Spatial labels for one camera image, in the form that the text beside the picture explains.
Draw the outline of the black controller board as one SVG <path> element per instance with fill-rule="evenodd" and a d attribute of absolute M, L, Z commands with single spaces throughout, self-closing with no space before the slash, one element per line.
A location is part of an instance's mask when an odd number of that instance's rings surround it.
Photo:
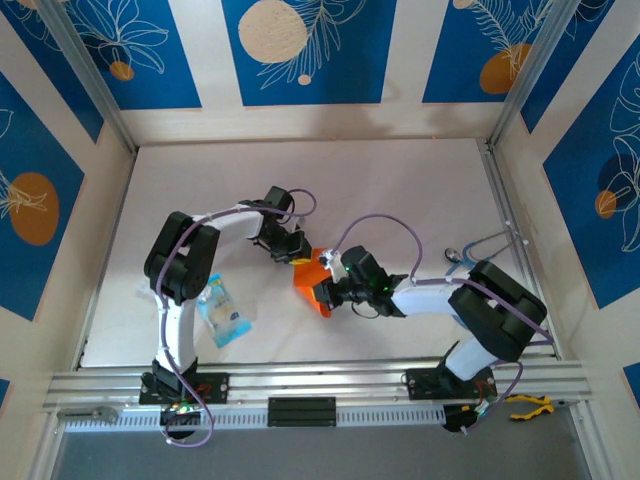
<path fill-rule="evenodd" d="M 199 409 L 188 403 L 175 403 L 160 412 L 161 427 L 195 426 L 200 419 Z"/>
<path fill-rule="evenodd" d="M 470 404 L 445 405 L 444 413 L 444 429 L 461 434 L 467 434 L 484 416 L 477 410 L 476 405 Z"/>

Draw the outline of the aluminium frame rail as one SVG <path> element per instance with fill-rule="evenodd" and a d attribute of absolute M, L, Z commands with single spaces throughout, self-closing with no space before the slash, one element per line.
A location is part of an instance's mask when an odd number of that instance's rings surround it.
<path fill-rule="evenodd" d="M 435 357 L 399 360 L 285 362 L 263 364 L 204 364 L 204 373 L 229 375 L 228 406 L 264 406 L 270 397 L 334 397 L 340 406 L 406 404 L 401 377 L 408 369 L 436 366 Z M 527 356 L 515 393 L 554 399 L 590 400 L 592 388 L 578 361 Z M 44 408 L 86 407 L 116 409 L 138 404 L 145 367 L 82 368 L 53 375 Z"/>

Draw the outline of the aluminium side rail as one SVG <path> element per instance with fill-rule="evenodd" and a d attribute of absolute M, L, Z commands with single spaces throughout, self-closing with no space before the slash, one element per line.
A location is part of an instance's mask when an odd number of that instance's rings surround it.
<path fill-rule="evenodd" d="M 499 158 L 485 140 L 480 139 L 477 145 L 501 221 L 503 223 L 507 220 L 511 221 L 514 227 L 530 242 L 529 246 L 525 247 L 517 241 L 508 249 L 514 265 L 514 276 L 544 304 L 547 304 L 531 260 L 533 243 L 530 236 L 525 233 L 525 225 L 520 219 L 506 174 L 499 164 Z"/>

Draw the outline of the aluminium frame post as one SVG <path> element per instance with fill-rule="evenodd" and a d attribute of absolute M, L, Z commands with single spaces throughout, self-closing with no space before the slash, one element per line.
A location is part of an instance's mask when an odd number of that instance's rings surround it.
<path fill-rule="evenodd" d="M 108 85 L 58 0 L 35 0 L 37 10 L 65 59 L 121 146 L 134 159 L 138 146 Z"/>
<path fill-rule="evenodd" d="M 511 122 L 521 111 L 576 12 L 580 1 L 554 1 L 549 16 L 542 24 L 520 72 L 503 102 L 491 134 L 486 139 L 486 146 L 489 152 L 495 152 L 508 131 Z"/>

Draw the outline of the orange paper sheet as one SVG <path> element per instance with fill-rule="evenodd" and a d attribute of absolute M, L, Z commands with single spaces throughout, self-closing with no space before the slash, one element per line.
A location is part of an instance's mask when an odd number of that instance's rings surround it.
<path fill-rule="evenodd" d="M 315 299 L 313 291 L 317 284 L 332 278 L 330 271 L 325 269 L 319 260 L 323 252 L 322 248 L 314 248 L 308 262 L 296 261 L 294 263 L 293 285 L 309 306 L 324 318 L 330 318 L 329 308 Z"/>

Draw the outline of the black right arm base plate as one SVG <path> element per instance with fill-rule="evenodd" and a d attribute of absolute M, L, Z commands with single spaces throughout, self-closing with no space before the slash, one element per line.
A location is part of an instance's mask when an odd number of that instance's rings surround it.
<path fill-rule="evenodd" d="M 460 380 L 447 369 L 408 369 L 404 384 L 411 400 L 471 400 L 497 396 L 491 368 L 480 370 L 471 380 Z"/>

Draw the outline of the yellow handled pliers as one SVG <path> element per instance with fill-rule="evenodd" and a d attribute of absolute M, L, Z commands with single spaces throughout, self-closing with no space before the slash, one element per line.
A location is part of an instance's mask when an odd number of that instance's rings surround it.
<path fill-rule="evenodd" d="M 527 422 L 543 415 L 551 415 L 559 409 L 568 408 L 579 403 L 578 400 L 554 400 L 550 396 L 536 397 L 524 394 L 509 395 L 506 397 L 505 402 L 524 402 L 535 406 L 535 408 L 528 413 L 512 414 L 510 420 L 515 422 Z"/>

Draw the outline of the black rail bracket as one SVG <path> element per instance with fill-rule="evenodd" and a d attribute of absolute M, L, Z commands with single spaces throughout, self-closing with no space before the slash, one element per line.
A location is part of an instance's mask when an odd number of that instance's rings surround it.
<path fill-rule="evenodd" d="M 268 427 L 335 427 L 337 407 L 334 397 L 271 397 Z"/>

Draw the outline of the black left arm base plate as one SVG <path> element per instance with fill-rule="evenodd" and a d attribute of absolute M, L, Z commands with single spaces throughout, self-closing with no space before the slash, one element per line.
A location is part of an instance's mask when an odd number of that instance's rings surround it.
<path fill-rule="evenodd" d="M 229 390 L 227 373 L 195 373 L 185 379 L 205 404 L 226 404 Z M 161 405 L 186 402 L 196 405 L 194 394 L 172 373 L 167 378 L 145 372 L 141 376 L 140 405 Z"/>

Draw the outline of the blue snack packet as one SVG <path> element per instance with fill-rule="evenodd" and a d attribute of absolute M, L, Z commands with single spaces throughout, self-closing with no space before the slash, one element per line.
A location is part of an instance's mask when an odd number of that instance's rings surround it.
<path fill-rule="evenodd" d="M 201 319 L 218 348 L 248 333 L 251 321 L 239 310 L 220 274 L 214 274 L 196 299 Z"/>

